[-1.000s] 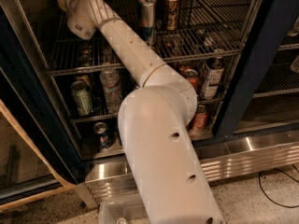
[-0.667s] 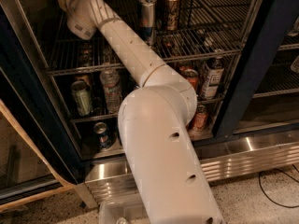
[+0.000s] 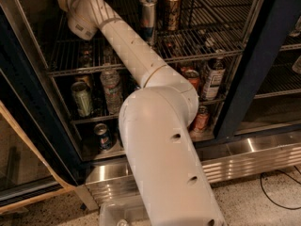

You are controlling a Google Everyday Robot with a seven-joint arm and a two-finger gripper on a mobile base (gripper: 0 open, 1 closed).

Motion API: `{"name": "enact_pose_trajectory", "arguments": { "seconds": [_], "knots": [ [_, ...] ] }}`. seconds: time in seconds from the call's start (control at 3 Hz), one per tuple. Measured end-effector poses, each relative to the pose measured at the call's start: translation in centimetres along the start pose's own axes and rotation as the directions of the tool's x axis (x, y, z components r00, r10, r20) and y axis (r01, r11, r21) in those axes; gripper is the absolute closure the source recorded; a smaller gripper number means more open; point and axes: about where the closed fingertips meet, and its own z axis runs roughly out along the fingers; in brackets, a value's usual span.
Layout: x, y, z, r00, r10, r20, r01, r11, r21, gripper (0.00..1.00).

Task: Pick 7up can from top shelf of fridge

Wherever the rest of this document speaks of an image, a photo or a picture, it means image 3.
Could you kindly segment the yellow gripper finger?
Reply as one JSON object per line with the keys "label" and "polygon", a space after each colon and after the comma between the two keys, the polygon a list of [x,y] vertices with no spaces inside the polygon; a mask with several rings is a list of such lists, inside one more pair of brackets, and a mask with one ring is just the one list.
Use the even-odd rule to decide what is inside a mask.
{"label": "yellow gripper finger", "polygon": [[68,11],[68,6],[67,6],[66,0],[57,0],[57,3],[63,11],[65,11],[65,12]]}

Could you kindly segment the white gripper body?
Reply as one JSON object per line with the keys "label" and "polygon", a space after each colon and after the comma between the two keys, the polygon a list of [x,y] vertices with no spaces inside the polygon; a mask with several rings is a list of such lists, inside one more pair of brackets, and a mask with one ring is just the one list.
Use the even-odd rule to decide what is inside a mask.
{"label": "white gripper body", "polygon": [[70,15],[82,16],[87,7],[85,0],[67,0],[67,9]]}

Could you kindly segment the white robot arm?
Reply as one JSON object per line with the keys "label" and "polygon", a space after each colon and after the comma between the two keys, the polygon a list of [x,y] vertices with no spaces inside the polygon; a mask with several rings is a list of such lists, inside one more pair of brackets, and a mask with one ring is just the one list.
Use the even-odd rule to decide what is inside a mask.
{"label": "white robot arm", "polygon": [[122,104],[119,132],[151,225],[227,226],[188,133],[198,112],[192,84],[104,0],[59,5],[79,38],[103,33],[140,86]]}

